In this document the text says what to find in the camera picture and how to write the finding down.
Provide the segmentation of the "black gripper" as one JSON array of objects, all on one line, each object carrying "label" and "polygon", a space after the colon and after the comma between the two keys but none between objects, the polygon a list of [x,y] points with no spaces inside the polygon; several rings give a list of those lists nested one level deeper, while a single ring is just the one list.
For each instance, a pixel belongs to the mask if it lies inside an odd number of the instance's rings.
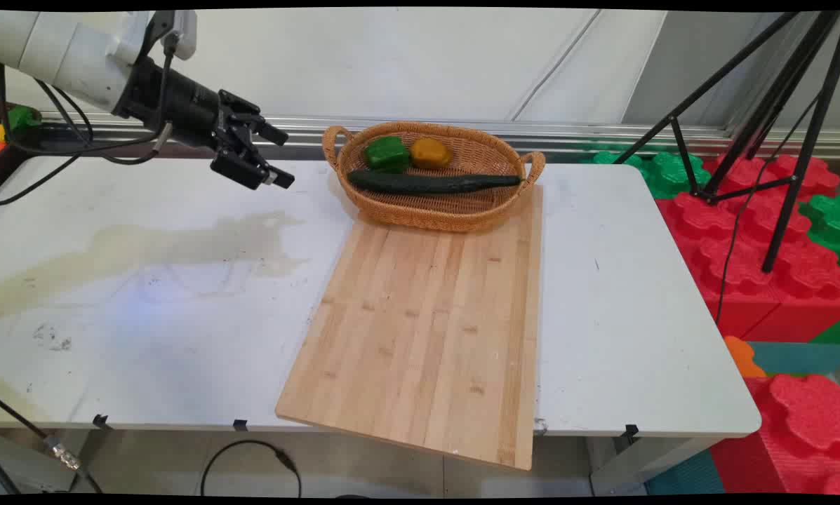
[{"label": "black gripper", "polygon": [[[163,69],[150,57],[132,67],[130,80],[115,106],[121,118],[135,118],[148,129],[159,127],[159,93]],[[171,70],[164,86],[164,121],[173,124],[171,138],[189,147],[211,148],[213,172],[256,191],[260,185],[288,189],[295,176],[276,168],[252,144],[215,141],[215,127],[224,132],[247,129],[276,146],[284,146],[288,133],[270,124],[259,106],[228,90],[209,90]]]}]

